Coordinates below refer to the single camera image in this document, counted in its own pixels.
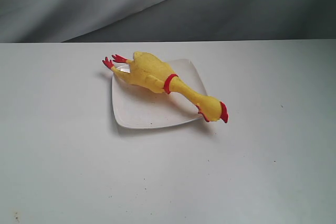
yellow toy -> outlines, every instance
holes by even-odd
[[[135,52],[133,60],[119,55],[112,55],[112,57],[114,62],[130,65],[130,73],[127,73],[117,69],[108,57],[103,60],[104,65],[126,83],[142,86],[154,93],[178,92],[196,105],[198,113],[202,114],[207,122],[222,119],[227,123],[228,113],[224,103],[192,90],[178,77],[168,63],[162,62],[155,55],[148,52]]]

